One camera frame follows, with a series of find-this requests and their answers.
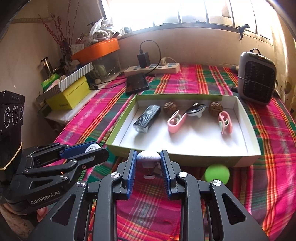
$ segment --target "black and white gadget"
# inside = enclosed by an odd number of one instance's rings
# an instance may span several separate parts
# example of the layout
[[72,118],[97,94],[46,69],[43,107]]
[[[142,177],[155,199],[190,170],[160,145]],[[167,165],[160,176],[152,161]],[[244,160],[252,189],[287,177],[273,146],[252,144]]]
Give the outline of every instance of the black and white gadget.
[[155,119],[159,116],[160,106],[150,105],[143,114],[134,123],[134,128],[137,132],[147,133],[150,126],[153,124]]

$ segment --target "black charging cable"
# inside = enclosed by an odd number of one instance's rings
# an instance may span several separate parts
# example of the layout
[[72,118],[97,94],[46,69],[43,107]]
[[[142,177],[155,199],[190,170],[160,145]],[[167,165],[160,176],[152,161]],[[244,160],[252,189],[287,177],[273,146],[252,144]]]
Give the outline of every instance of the black charging cable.
[[[104,83],[108,83],[108,82],[111,82],[111,81],[115,81],[115,80],[122,80],[122,79],[126,79],[126,78],[120,78],[120,79],[114,79],[114,80],[110,80],[110,81],[106,81]],[[104,90],[104,89],[111,89],[113,87],[116,87],[116,86],[119,86],[119,85],[122,85],[124,84],[126,81],[123,81],[122,83],[119,83],[119,84],[116,84],[116,85],[113,85],[113,86],[110,86],[110,87],[103,87],[103,88],[98,88],[98,86],[94,85],[91,87],[89,87],[90,90]]]
[[161,61],[161,51],[160,51],[160,48],[159,48],[158,44],[157,44],[154,40],[150,40],[150,39],[148,39],[148,40],[143,41],[143,42],[140,44],[140,54],[143,53],[143,50],[142,50],[142,44],[143,44],[144,42],[147,42],[147,41],[151,41],[151,42],[153,42],[153,43],[155,43],[155,44],[157,45],[158,50],[159,50],[159,62],[158,62],[158,64],[155,66],[154,69],[150,70],[150,71],[149,71],[148,73],[146,73],[145,75],[148,75],[148,74],[150,74],[152,71],[154,71],[154,70],[159,66],[160,61]]
[[118,237],[118,239],[121,240],[121,241],[128,241],[127,239],[120,238],[120,237]]

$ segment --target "pink plastic clip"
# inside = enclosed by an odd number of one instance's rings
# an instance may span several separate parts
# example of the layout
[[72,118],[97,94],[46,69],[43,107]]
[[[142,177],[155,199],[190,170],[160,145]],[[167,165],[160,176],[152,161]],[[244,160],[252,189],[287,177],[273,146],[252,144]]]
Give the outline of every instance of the pink plastic clip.
[[168,131],[170,133],[176,133],[183,123],[185,122],[187,117],[187,114],[185,113],[183,116],[179,114],[179,111],[177,110],[171,118],[168,119]]
[[221,129],[221,134],[223,134],[224,131],[227,131],[229,134],[232,133],[232,122],[228,112],[226,111],[220,112],[218,117],[218,124]]

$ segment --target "power strip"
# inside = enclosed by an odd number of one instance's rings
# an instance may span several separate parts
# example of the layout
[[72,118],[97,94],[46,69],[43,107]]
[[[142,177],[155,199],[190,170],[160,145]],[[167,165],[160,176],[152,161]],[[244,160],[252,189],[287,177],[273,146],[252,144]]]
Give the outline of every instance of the power strip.
[[[138,66],[129,67],[126,71],[124,71],[125,76],[130,76],[139,73],[148,73],[152,69],[154,69],[157,64],[151,64],[146,68],[141,68]],[[180,64],[179,63],[169,63],[164,66],[158,66],[155,70],[151,72],[151,74],[177,74],[180,71]]]

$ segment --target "white power plug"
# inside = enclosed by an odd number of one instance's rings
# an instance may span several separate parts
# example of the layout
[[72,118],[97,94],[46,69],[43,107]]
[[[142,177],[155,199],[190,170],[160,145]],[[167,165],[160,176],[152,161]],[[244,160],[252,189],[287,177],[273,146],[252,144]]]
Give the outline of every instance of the white power plug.
[[166,59],[167,58],[169,58],[169,59],[171,59],[172,61],[174,61],[175,63],[177,62],[176,60],[174,60],[173,58],[171,58],[171,57],[168,57],[168,56],[166,56],[166,57],[163,57],[161,60],[160,60],[160,66],[165,66],[165,65],[167,65],[168,63],[166,62]]

